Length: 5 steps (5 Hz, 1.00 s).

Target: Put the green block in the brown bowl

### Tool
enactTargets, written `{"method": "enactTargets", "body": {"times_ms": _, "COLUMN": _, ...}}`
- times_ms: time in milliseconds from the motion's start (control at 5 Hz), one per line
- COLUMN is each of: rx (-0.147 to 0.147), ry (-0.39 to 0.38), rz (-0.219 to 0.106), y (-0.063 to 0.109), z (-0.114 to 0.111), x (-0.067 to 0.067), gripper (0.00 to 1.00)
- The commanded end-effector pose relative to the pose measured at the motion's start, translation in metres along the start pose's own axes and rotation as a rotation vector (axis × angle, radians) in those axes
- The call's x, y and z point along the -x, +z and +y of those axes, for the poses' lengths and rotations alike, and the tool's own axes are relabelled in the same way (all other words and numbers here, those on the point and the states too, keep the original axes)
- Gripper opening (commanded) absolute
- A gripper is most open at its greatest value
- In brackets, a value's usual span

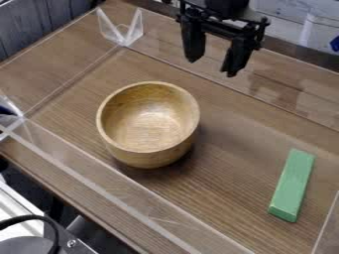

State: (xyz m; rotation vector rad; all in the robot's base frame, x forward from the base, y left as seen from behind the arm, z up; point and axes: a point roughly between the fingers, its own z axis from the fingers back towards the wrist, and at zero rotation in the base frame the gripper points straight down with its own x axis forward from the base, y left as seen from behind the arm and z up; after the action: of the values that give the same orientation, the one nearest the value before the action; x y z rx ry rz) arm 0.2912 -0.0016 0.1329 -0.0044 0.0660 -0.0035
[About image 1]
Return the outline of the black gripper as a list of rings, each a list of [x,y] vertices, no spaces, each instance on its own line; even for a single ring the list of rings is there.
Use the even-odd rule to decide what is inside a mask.
[[[184,56],[193,63],[205,53],[205,34],[231,40],[220,72],[235,77],[261,47],[269,19],[249,7],[251,0],[179,0]]]

